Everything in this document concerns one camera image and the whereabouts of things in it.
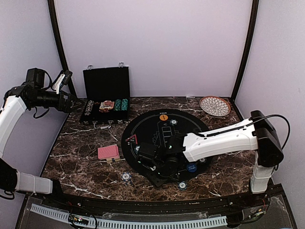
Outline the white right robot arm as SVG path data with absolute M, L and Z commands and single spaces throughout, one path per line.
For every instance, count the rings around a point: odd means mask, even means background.
M 214 130 L 177 109 L 148 111 L 126 126 L 121 149 L 127 163 L 155 187 L 175 182 L 181 190 L 187 188 L 187 180 L 208 168 L 214 156 L 253 150 L 250 191 L 243 197 L 248 207 L 261 200 L 275 167 L 284 158 L 274 126 L 259 110 L 234 125 Z

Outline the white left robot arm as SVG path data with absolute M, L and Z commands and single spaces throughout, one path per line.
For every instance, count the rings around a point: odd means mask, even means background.
M 57 208 L 67 204 L 67 197 L 58 190 L 60 183 L 38 175 L 38 169 L 21 170 L 15 168 L 21 162 L 13 159 L 30 159 L 38 155 L 38 150 L 46 149 L 45 131 L 39 130 L 34 123 L 35 109 L 55 109 L 70 113 L 83 105 L 83 101 L 69 92 L 43 90 L 32 83 L 23 83 L 8 90 L 5 95 L 4 107 L 0 110 L 0 188 L 12 196 L 15 192 L 46 194 L 49 201 Z

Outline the blue round blind button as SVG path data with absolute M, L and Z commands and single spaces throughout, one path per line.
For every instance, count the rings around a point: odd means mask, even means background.
M 189 163 L 189 164 L 186 166 L 186 169 L 187 169 L 188 172 L 194 173 L 194 172 L 196 172 L 196 170 L 197 170 L 197 165 L 194 164 L 194 163 Z

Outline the orange round blind button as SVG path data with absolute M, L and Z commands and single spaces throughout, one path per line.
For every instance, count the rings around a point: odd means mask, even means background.
M 161 114 L 161 115 L 159 116 L 159 119 L 160 119 L 161 121 L 167 121 L 167 120 L 168 120 L 168 115 L 166 115 L 166 114 Z

